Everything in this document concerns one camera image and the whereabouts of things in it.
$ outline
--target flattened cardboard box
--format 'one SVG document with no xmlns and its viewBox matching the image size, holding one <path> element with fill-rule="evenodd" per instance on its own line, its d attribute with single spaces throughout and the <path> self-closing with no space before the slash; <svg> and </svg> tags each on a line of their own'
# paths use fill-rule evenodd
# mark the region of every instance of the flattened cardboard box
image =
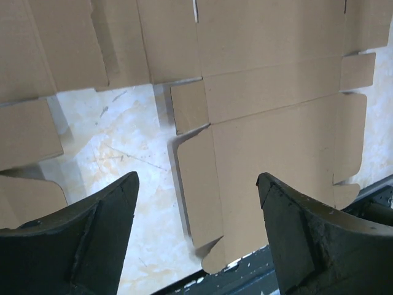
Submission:
<svg viewBox="0 0 393 295">
<path fill-rule="evenodd" d="M 211 124 L 181 144 L 177 156 L 193 243 L 218 241 L 203 259 L 213 273 L 268 243 L 259 173 L 339 209 L 355 199 L 359 186 L 339 183 L 360 168 L 367 98 L 340 91 L 372 85 L 375 54 L 343 56 L 386 43 L 393 6 L 385 0 L 197 0 L 197 6 L 203 80 L 172 87 L 171 94 L 178 134 Z"/>
<path fill-rule="evenodd" d="M 108 84 L 90 0 L 0 1 L 0 103 Z"/>
<path fill-rule="evenodd" d="M 46 100 L 0 108 L 0 136 L 0 171 L 63 153 Z M 56 183 L 0 175 L 0 229 L 14 229 L 66 206 Z"/>
</svg>

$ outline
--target machine part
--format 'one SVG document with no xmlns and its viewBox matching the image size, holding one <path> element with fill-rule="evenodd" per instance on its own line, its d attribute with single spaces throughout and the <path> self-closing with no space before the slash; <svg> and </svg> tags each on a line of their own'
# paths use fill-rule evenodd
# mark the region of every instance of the machine part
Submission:
<svg viewBox="0 0 393 295">
<path fill-rule="evenodd" d="M 257 181 L 281 294 L 392 294 L 393 227 Z"/>
<path fill-rule="evenodd" d="M 269 246 L 232 263 L 215 275 L 203 270 L 154 293 L 164 294 L 271 294 L 278 289 Z"/>
<path fill-rule="evenodd" d="M 60 211 L 1 229 L 1 294 L 116 294 L 138 189 L 131 172 Z"/>
</svg>

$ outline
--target marble floor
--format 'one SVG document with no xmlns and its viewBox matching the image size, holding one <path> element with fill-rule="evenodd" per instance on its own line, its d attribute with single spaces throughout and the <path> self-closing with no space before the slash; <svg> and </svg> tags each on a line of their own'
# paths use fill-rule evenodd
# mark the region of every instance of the marble floor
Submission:
<svg viewBox="0 0 393 295">
<path fill-rule="evenodd" d="M 393 29 L 377 52 L 368 96 L 362 166 L 349 181 L 366 187 L 393 174 Z M 168 102 L 151 85 L 96 93 L 93 89 L 47 98 L 64 155 L 39 164 L 68 203 L 107 186 L 129 171 L 141 181 L 118 294 L 150 294 L 201 268 L 184 234 L 168 143 L 175 128 Z"/>
</svg>

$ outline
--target cardboard panel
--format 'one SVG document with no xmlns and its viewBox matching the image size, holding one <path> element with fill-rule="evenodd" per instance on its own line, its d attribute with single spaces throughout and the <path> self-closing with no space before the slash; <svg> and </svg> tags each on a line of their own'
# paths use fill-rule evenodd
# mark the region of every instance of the cardboard panel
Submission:
<svg viewBox="0 0 393 295">
<path fill-rule="evenodd" d="M 92 0 L 91 18 L 101 47 L 109 87 L 150 82 L 136 0 Z"/>
<path fill-rule="evenodd" d="M 344 54 L 387 45 L 391 0 L 347 0 Z"/>
<path fill-rule="evenodd" d="M 138 0 L 151 82 L 201 76 L 192 1 Z"/>
<path fill-rule="evenodd" d="M 91 22 L 90 1 L 28 2 L 56 90 L 107 85 L 103 57 Z"/>
<path fill-rule="evenodd" d="M 55 93 L 34 19 L 24 3 L 0 1 L 0 103 Z"/>
<path fill-rule="evenodd" d="M 203 77 L 340 56 L 343 50 L 344 1 L 198 0 L 197 4 Z"/>
<path fill-rule="evenodd" d="M 46 100 L 0 108 L 0 171 L 61 155 Z"/>
<path fill-rule="evenodd" d="M 16 228 L 67 206 L 61 187 L 51 181 L 0 176 L 0 226 Z"/>
<path fill-rule="evenodd" d="M 207 77 L 210 123 L 332 95 L 340 89 L 340 71 L 341 57 L 329 57 Z"/>
<path fill-rule="evenodd" d="M 341 69 L 341 90 L 373 85 L 375 53 L 344 57 Z"/>
<path fill-rule="evenodd" d="M 209 123 L 204 82 L 171 87 L 176 134 L 197 129 Z"/>
<path fill-rule="evenodd" d="M 341 95 L 337 107 L 333 182 L 339 183 L 359 172 L 362 164 L 367 97 Z"/>
<path fill-rule="evenodd" d="M 177 156 L 192 241 L 199 248 L 224 234 L 211 129 L 182 143 Z"/>
</svg>

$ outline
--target cardboard tab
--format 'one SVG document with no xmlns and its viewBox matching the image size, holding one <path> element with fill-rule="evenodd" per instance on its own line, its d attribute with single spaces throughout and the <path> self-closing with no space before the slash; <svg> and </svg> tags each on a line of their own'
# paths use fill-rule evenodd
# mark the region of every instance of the cardboard tab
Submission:
<svg viewBox="0 0 393 295">
<path fill-rule="evenodd" d="M 343 50 L 344 1 L 198 0 L 197 6 L 204 78 Z"/>
<path fill-rule="evenodd" d="M 171 87 L 171 96 L 177 135 L 209 123 L 203 81 Z"/>
<path fill-rule="evenodd" d="M 0 176 L 0 228 L 15 229 L 67 206 L 61 187 L 52 182 Z"/>
<path fill-rule="evenodd" d="M 351 90 L 373 85 L 375 53 L 343 57 L 340 90 Z"/>
<path fill-rule="evenodd" d="M 0 108 L 0 171 L 63 153 L 46 100 Z"/>
<path fill-rule="evenodd" d="M 224 234 L 211 128 L 182 143 L 177 156 L 192 241 L 199 248 Z"/>
<path fill-rule="evenodd" d="M 360 169 L 367 97 L 341 94 L 337 103 L 334 183 L 346 180 Z"/>
<path fill-rule="evenodd" d="M 192 1 L 138 0 L 151 83 L 201 76 Z"/>
</svg>

